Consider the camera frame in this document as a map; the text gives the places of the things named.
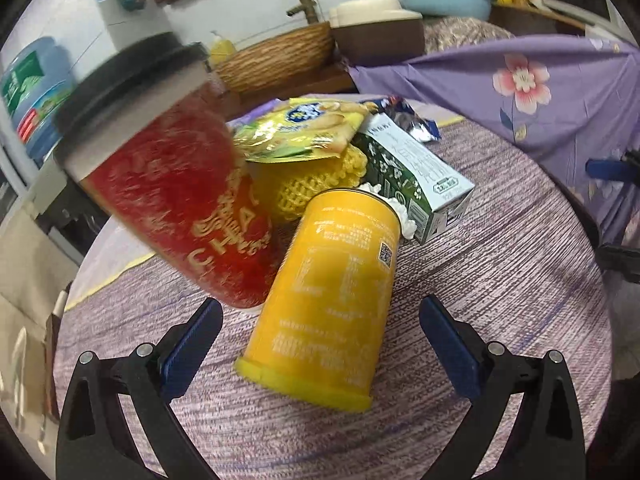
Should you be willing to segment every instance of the purple fabric with flower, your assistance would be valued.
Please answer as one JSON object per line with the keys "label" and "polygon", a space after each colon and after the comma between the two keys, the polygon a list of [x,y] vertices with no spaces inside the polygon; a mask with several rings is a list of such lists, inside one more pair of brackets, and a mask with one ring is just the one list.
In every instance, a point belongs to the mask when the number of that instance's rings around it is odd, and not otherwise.
{"label": "purple fabric with flower", "polygon": [[577,196],[603,241],[640,206],[637,187],[584,170],[589,158],[640,148],[640,51],[629,44],[523,36],[350,73],[362,93],[434,103],[515,144]]}

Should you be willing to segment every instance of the brass faucet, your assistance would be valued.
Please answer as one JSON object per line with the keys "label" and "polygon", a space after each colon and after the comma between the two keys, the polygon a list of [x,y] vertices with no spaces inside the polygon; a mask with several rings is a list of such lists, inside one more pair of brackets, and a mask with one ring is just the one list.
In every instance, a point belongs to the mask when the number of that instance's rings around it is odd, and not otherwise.
{"label": "brass faucet", "polygon": [[317,3],[313,0],[300,0],[298,6],[293,7],[287,11],[287,16],[291,17],[299,12],[305,13],[306,22],[311,25],[312,23],[318,23],[318,14],[316,13]]}

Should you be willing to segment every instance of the crumpled tissue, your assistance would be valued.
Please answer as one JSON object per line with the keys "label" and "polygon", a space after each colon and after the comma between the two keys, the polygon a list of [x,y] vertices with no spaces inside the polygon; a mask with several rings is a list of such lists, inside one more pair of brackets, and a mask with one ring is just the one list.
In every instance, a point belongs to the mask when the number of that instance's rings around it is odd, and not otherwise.
{"label": "crumpled tissue", "polygon": [[393,208],[393,210],[398,215],[398,218],[400,219],[402,237],[406,238],[407,240],[411,240],[414,237],[415,230],[417,229],[415,221],[409,220],[409,215],[407,213],[406,207],[401,203],[399,203],[397,199],[380,196],[380,189],[382,189],[380,184],[376,184],[375,186],[372,186],[368,182],[365,182],[358,189],[362,191],[366,191],[367,193],[377,195],[386,203],[388,203]]}

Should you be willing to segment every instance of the green and white box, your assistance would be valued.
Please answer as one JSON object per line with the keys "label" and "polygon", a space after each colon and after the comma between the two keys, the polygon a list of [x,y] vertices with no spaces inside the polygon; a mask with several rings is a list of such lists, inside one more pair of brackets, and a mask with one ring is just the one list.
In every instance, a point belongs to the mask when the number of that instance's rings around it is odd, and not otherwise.
{"label": "green and white box", "polygon": [[407,207],[423,244],[460,222],[474,183],[397,126],[386,114],[370,116],[351,141],[367,155],[366,182]]}

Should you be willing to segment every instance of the red cup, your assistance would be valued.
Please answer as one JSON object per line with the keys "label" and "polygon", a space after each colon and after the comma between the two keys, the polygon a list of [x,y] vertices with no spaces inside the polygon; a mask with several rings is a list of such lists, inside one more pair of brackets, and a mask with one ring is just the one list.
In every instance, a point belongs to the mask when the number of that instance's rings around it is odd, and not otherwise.
{"label": "red cup", "polygon": [[[253,308],[278,269],[271,222],[223,118],[206,102],[202,51],[169,36],[124,50],[78,86],[56,117],[63,135],[56,158],[180,272],[229,306]],[[158,43],[172,51],[161,56],[161,73],[152,63],[163,52]],[[146,69],[135,66],[141,57]],[[133,85],[127,68],[135,68]],[[97,106],[91,91],[105,86],[118,91],[108,90],[110,100],[94,96],[103,99]]]}

